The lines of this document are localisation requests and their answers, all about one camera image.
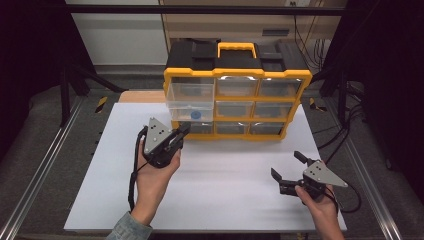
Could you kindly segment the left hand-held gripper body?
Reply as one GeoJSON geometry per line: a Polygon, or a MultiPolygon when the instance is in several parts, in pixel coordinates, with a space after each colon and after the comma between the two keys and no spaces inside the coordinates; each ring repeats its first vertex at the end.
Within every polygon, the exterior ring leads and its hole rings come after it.
{"type": "Polygon", "coordinates": [[[144,139],[143,156],[155,168],[168,166],[175,153],[183,147],[184,133],[170,129],[158,119],[151,117],[144,139]]]}

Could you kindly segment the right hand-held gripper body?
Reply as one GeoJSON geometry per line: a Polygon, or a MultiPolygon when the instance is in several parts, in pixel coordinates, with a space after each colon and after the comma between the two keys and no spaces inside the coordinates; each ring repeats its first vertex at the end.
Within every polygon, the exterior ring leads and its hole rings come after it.
{"type": "Polygon", "coordinates": [[[303,187],[312,199],[316,200],[323,196],[328,185],[348,186],[348,183],[331,171],[323,161],[307,159],[304,163],[307,168],[296,184],[303,187]]]}

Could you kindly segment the clear plastic organizer drawer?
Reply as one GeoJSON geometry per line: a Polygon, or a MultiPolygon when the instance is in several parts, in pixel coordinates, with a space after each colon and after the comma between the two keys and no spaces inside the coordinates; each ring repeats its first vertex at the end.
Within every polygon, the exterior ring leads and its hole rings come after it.
{"type": "Polygon", "coordinates": [[[174,121],[211,122],[213,120],[215,85],[213,78],[172,77],[166,91],[166,105],[174,121]],[[201,118],[190,114],[200,111],[201,118]]]}

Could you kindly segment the yellow black organizer cabinet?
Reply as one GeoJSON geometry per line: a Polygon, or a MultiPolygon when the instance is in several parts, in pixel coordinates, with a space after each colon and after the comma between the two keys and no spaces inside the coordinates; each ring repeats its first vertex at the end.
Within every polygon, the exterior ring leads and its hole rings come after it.
{"type": "Polygon", "coordinates": [[[294,43],[259,45],[247,42],[178,41],[172,44],[164,70],[164,94],[172,77],[303,77],[312,73],[294,43]]]}

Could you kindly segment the person's right hand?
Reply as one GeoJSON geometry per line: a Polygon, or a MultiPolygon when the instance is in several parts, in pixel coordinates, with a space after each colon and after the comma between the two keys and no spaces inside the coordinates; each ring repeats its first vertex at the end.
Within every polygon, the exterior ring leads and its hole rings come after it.
{"type": "Polygon", "coordinates": [[[295,186],[297,196],[309,209],[313,221],[316,225],[318,224],[330,224],[337,223],[337,211],[334,203],[331,200],[323,198],[319,202],[312,199],[307,191],[298,185],[295,186]]]}

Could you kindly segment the person's left hand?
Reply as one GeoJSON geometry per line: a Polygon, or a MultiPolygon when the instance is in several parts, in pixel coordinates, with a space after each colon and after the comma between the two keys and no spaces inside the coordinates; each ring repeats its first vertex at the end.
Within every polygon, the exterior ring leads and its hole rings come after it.
{"type": "Polygon", "coordinates": [[[144,142],[139,144],[137,172],[137,197],[135,207],[136,213],[155,214],[160,202],[166,192],[172,175],[180,166],[181,150],[178,149],[171,158],[170,164],[164,168],[155,168],[147,162],[143,156],[144,142]]]}

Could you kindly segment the wooden board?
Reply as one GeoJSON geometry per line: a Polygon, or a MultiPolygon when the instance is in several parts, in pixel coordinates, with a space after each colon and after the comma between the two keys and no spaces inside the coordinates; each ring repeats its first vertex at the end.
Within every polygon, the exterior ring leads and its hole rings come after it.
{"type": "Polygon", "coordinates": [[[123,92],[119,103],[164,103],[165,95],[159,90],[129,90],[123,92]]]}

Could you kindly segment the yellow tool on floor right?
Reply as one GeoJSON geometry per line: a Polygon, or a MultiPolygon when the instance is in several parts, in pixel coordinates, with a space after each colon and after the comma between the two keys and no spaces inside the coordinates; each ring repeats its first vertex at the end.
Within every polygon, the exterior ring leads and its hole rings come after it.
{"type": "Polygon", "coordinates": [[[320,107],[320,106],[316,105],[314,98],[309,98],[309,105],[310,105],[310,109],[312,109],[312,110],[317,110],[317,111],[320,111],[320,112],[327,112],[326,107],[320,107]]]}

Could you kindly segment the yellow black tape strip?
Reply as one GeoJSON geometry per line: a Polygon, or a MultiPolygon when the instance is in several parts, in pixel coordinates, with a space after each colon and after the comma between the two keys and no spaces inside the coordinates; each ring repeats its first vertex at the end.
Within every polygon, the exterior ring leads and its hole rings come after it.
{"type": "Polygon", "coordinates": [[[99,102],[97,104],[97,107],[95,109],[95,113],[100,113],[103,110],[103,107],[104,107],[104,105],[105,105],[105,103],[107,101],[107,98],[108,97],[106,97],[106,96],[102,96],[100,98],[100,100],[99,100],[99,102]]]}

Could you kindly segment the black metal stand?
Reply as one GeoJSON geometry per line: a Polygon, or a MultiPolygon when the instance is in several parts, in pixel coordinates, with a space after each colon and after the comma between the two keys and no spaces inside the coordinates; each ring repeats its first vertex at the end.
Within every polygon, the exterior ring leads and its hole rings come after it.
{"type": "Polygon", "coordinates": [[[60,72],[60,93],[61,93],[61,111],[62,119],[60,126],[63,127],[69,120],[71,114],[69,86],[72,86],[78,96],[86,96],[90,89],[85,82],[89,78],[96,83],[106,87],[115,93],[123,93],[124,88],[119,87],[108,80],[100,77],[94,71],[89,71],[82,66],[76,64],[64,65],[60,72]]]}
{"type": "Polygon", "coordinates": [[[313,75],[312,81],[323,80],[319,92],[323,97],[330,97],[338,91],[337,119],[343,127],[346,121],[347,74],[343,67],[330,66],[313,75]]]}

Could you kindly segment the dark curtain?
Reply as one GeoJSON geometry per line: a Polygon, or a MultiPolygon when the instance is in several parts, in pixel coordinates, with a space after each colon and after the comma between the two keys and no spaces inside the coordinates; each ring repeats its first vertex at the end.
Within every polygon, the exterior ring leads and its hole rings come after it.
{"type": "Polygon", "coordinates": [[[0,161],[29,114],[29,100],[60,84],[65,65],[95,68],[65,0],[0,0],[0,161]]]}
{"type": "Polygon", "coordinates": [[[385,154],[424,203],[424,0],[347,0],[325,67],[364,86],[385,154]]]}

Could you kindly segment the light wooden cabinet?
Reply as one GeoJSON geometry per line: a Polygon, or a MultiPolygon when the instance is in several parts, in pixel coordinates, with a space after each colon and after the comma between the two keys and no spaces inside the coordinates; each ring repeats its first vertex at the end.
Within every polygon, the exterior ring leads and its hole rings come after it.
{"type": "MultiPolygon", "coordinates": [[[[286,0],[158,0],[160,5],[286,7],[286,0]]],[[[308,7],[344,8],[348,0],[311,0],[308,7]]],[[[331,40],[340,16],[163,14],[169,41],[180,39],[228,42],[331,40]],[[289,29],[287,37],[265,37],[263,29],[289,29]]]]}

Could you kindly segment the grey label plate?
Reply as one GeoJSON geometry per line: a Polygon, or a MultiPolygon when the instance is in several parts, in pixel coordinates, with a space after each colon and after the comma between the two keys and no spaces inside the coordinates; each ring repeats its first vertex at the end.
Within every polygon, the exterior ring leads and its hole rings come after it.
{"type": "Polygon", "coordinates": [[[289,29],[263,29],[262,35],[265,37],[287,37],[290,34],[289,29]]]}

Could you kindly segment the black horizontal bar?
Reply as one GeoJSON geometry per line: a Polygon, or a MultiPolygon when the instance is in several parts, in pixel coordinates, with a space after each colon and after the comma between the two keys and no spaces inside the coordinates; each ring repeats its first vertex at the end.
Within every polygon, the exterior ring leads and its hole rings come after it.
{"type": "Polygon", "coordinates": [[[200,5],[94,5],[67,4],[71,13],[100,14],[223,14],[223,15],[300,15],[343,16],[345,8],[263,7],[263,6],[200,6],[200,5]]]}

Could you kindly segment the aluminium rail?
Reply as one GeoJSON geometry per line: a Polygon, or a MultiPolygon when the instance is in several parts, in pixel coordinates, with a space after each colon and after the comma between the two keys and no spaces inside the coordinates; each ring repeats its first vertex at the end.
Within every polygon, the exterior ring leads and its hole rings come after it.
{"type": "MultiPolygon", "coordinates": [[[[339,107],[336,106],[336,103],[332,99],[325,99],[325,103],[329,109],[331,116],[334,121],[340,122],[340,127],[350,126],[350,121],[357,116],[360,112],[360,105],[349,107],[350,110],[338,110],[339,107]]],[[[349,136],[346,130],[345,136],[343,139],[343,143],[340,143],[341,147],[344,149],[347,159],[350,161],[350,167],[348,170],[353,171],[355,174],[355,181],[358,183],[357,187],[359,187],[359,195],[361,197],[362,202],[362,210],[370,210],[372,212],[373,217],[371,220],[374,221],[371,225],[378,225],[381,233],[384,235],[385,240],[402,240],[402,235],[398,229],[397,224],[395,223],[392,215],[389,212],[389,209],[384,202],[382,195],[380,194],[374,180],[371,177],[370,172],[366,169],[362,158],[359,155],[359,152],[354,145],[353,140],[349,136]]],[[[360,218],[359,213],[362,211],[358,208],[355,213],[347,213],[348,210],[343,210],[342,215],[348,217],[348,220],[361,221],[361,226],[365,227],[366,221],[371,223],[371,220],[366,220],[365,218],[360,218]]]]}
{"type": "Polygon", "coordinates": [[[40,191],[85,99],[73,100],[63,126],[60,106],[34,100],[33,108],[0,164],[0,240],[13,240],[40,191]]]}

